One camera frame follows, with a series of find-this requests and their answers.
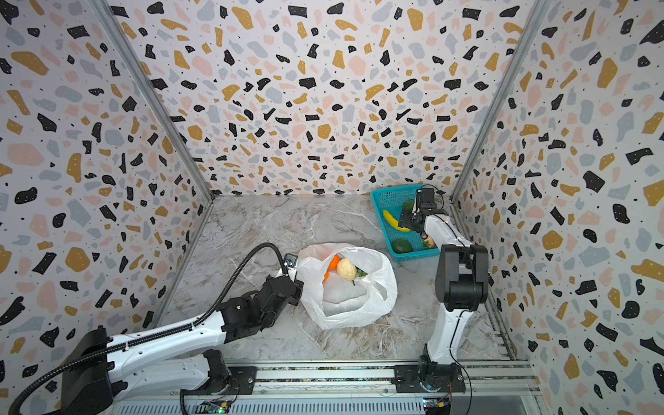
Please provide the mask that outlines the teal plastic basket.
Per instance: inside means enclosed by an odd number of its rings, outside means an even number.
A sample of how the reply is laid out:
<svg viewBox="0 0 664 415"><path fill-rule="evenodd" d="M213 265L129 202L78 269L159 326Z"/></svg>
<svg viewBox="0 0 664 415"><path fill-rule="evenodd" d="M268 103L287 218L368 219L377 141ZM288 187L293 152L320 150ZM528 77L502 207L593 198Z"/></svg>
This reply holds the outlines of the teal plastic basket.
<svg viewBox="0 0 664 415"><path fill-rule="evenodd" d="M373 208L388 250L396 262L439 255L433 238L424 234L424 220L429 214L447 215L444 203L437 203L437 196L443 194L430 184L401 185L371 192Z"/></svg>

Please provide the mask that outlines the green mango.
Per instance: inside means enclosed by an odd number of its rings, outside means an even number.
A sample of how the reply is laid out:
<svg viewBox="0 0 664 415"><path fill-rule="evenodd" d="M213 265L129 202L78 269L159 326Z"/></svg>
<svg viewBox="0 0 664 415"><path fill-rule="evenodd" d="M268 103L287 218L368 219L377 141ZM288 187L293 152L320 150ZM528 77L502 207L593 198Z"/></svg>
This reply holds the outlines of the green mango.
<svg viewBox="0 0 664 415"><path fill-rule="evenodd" d="M394 240L391 242L391 248L395 254L406 254L413 252L413 245L408 240Z"/></svg>

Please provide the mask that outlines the white plastic bag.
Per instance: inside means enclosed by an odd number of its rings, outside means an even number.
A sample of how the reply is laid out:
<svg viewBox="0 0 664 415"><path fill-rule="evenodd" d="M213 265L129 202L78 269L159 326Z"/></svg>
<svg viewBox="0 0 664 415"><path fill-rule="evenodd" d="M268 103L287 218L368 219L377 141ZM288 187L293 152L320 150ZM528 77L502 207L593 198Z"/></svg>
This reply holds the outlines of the white plastic bag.
<svg viewBox="0 0 664 415"><path fill-rule="evenodd" d="M335 255L357 267L353 281L341 278L336 271L323 281ZM383 253L348 243L326 243L306 247L298 256L297 278L304 282L301 304L320 329L364 327L393 310L397 281Z"/></svg>

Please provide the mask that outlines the orange fruit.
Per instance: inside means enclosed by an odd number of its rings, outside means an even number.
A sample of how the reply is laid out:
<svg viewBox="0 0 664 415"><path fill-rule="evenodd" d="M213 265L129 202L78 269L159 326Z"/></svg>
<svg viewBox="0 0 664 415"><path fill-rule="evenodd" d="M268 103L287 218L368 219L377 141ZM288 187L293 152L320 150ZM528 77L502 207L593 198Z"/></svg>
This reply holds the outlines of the orange fruit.
<svg viewBox="0 0 664 415"><path fill-rule="evenodd" d="M325 275L324 275L324 278L323 278L323 281L324 281L324 282L326 282L326 281L329 279L329 277L330 277L330 273L331 273L332 271L335 271L335 269L337 268L337 265L338 265L338 263L339 263L340 260L341 260L341 258L339 257L339 255L335 255L335 256L331 259L330 264L328 265L327 271L326 271L326 273L325 273Z"/></svg>

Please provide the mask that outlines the pale white fruit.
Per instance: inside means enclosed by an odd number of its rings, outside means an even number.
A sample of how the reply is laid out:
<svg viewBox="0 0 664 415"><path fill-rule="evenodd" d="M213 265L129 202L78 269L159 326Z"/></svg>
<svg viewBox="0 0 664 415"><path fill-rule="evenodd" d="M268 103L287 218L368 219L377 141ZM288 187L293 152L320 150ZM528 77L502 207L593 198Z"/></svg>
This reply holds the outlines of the pale white fruit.
<svg viewBox="0 0 664 415"><path fill-rule="evenodd" d="M337 274L347 281L353 281L358 274L357 267L349 259L341 259L335 268Z"/></svg>

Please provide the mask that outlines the red apple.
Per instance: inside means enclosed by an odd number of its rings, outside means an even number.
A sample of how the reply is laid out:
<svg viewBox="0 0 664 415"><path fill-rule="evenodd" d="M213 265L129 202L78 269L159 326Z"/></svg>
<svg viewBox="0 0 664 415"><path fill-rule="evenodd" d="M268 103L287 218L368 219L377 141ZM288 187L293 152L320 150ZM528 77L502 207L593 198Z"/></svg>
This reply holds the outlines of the red apple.
<svg viewBox="0 0 664 415"><path fill-rule="evenodd" d="M428 235L422 234L421 235L421 241L422 241L422 246L425 249L432 249L436 246L436 243L433 240L433 238L428 236Z"/></svg>

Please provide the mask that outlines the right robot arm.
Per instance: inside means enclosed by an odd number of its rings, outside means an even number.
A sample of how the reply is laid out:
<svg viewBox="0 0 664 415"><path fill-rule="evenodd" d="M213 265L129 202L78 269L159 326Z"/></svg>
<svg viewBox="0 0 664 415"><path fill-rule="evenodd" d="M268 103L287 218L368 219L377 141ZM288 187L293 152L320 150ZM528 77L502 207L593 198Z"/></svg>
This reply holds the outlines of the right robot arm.
<svg viewBox="0 0 664 415"><path fill-rule="evenodd" d="M456 355L467 323L489 296L489 253L462 235L437 205L432 187L417 190L412 209L400 216L399 225L423 240L432 240L439 249L434 273L439 314L419 358L417 374L421 387L434 392L450 387L463 373Z"/></svg>

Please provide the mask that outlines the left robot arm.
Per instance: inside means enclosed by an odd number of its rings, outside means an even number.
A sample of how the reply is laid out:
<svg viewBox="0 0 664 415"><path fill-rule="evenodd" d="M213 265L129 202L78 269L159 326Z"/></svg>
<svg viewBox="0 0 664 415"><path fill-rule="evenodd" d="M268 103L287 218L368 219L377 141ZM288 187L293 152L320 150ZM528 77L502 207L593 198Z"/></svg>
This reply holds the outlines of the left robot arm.
<svg viewBox="0 0 664 415"><path fill-rule="evenodd" d="M130 391L129 377L141 369L271 328L288 304L298 305L303 288L302 280L269 276L260 290L214 306L203 321L193 317L115 338L104 327L88 332L64 362L60 413L102 413Z"/></svg>

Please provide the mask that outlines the green round fruit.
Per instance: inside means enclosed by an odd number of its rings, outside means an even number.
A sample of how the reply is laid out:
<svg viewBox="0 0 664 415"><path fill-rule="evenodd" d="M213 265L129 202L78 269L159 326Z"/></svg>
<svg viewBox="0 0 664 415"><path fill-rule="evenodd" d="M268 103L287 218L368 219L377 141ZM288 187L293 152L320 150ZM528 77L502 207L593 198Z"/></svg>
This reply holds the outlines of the green round fruit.
<svg viewBox="0 0 664 415"><path fill-rule="evenodd" d="M414 206L415 206L415 200L413 200L413 199L407 200L402 204L401 212L412 214Z"/></svg>

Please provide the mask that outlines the yellow banana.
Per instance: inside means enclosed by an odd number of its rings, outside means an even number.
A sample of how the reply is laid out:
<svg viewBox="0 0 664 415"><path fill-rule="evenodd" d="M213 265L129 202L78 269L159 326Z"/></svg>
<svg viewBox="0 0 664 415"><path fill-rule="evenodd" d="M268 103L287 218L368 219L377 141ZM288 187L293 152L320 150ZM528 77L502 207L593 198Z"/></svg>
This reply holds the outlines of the yellow banana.
<svg viewBox="0 0 664 415"><path fill-rule="evenodd" d="M385 221L385 222L386 222L391 228L393 228L393 229L395 229L395 230L397 230L397 231L400 231L400 232L402 232L402 233L408 233L408 232L411 231L410 228L404 228L404 227L402 227L402 226L399 224L399 221L396 220L396 219L392 216L392 214L391 214L389 211L383 209L383 210L382 210L382 216L383 216L384 221Z"/></svg>

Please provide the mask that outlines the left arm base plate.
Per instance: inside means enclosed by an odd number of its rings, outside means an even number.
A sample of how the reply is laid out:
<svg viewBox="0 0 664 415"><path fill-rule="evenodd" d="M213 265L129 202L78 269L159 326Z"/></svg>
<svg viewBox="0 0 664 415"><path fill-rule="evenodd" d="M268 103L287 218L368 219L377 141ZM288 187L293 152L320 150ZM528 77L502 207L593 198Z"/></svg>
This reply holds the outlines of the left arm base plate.
<svg viewBox="0 0 664 415"><path fill-rule="evenodd" d="M254 366L231 366L212 368L204 376L198 387L181 390L183 396L203 395L251 395L254 389L258 368Z"/></svg>

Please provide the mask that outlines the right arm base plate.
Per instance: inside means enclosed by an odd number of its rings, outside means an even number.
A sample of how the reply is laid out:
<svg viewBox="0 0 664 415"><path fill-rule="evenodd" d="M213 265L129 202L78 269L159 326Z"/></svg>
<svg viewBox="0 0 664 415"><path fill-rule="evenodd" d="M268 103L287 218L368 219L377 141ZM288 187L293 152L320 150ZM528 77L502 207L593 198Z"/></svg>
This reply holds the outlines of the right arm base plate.
<svg viewBox="0 0 664 415"><path fill-rule="evenodd" d="M462 370L456 363L432 366L396 365L391 383L395 385L399 394L466 392Z"/></svg>

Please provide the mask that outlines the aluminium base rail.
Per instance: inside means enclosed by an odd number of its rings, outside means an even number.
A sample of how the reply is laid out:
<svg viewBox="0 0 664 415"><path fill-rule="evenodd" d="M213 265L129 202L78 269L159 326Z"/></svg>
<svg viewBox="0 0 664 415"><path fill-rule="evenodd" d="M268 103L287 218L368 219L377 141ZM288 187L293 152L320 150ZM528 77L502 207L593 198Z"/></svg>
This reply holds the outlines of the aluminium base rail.
<svg viewBox="0 0 664 415"><path fill-rule="evenodd" d="M465 361L465 393L399 394L396 365L413 361L274 361L258 368L251 395L183 396L175 389L115 402L109 414L546 414L524 361Z"/></svg>

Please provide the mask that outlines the aluminium corner post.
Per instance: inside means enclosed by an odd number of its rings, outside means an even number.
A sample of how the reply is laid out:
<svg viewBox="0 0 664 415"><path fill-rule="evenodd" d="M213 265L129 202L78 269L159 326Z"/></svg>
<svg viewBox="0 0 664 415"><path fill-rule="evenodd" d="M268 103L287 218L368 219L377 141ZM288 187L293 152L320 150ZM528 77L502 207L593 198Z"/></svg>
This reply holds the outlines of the aluminium corner post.
<svg viewBox="0 0 664 415"><path fill-rule="evenodd" d="M90 1L90 7L93 10L95 17L100 22L100 25L108 34L114 48L116 48L117 52L125 62L126 69L129 71L133 79L135 79L139 91L145 97L145 100L154 113L160 126L166 131L166 134L174 145L174 148L177 150L183 165L190 173L193 183L199 188L199 191L207 203L212 203L214 201L213 193L207 187L202 173L196 166L193 157L191 157L178 129L176 129L175 123L172 121L162 101L159 99L155 88L151 84L149 76L143 71L140 61L131 47L131 43L127 40L120 24L112 13L111 6L107 1Z"/></svg>
<svg viewBox="0 0 664 415"><path fill-rule="evenodd" d="M523 28L523 33L520 35L520 39L515 46L515 52L513 53L512 58L508 63L508 67L503 74L503 77L501 78L501 82L497 88L496 94L494 95L486 117L482 122L477 139L468 153L466 163L463 166L462 172L458 178L458 182L456 183L451 194L452 204L456 204L461 200L463 195L463 188L470 179L470 176L473 172L474 163L477 161L477 159L479 159L481 150L489 139L489 134L495 126L502 106L510 94L511 86L513 86L515 83L515 79L520 72L520 68L526 59L527 52L529 51L531 43L535 37L535 33L541 26L541 23L551 3L552 2L549 0L537 0L534 2L534 6Z"/></svg>

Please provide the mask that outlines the left aluminium corner post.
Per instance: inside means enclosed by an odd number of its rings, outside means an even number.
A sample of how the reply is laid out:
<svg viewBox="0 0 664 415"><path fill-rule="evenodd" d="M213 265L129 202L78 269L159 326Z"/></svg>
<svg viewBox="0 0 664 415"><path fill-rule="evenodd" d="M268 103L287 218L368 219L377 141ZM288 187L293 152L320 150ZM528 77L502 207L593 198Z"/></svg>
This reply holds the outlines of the left aluminium corner post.
<svg viewBox="0 0 664 415"><path fill-rule="evenodd" d="M126 69L129 71L133 79L135 79L139 91L145 97L145 100L154 113L160 126L166 131L166 134L174 145L174 148L177 150L183 165L190 173L193 183L199 188L199 191L207 203L212 203L214 201L213 193L207 187L202 173L196 166L193 157L191 157L178 129L176 129L175 123L172 121L162 101L159 99L155 88L151 84L149 76L143 71L140 61L131 47L131 43L127 40L120 24L112 13L111 6L107 1L90 1L90 7L93 10L95 17L100 22L100 25L108 34L114 48L116 48L117 52L125 62Z"/></svg>

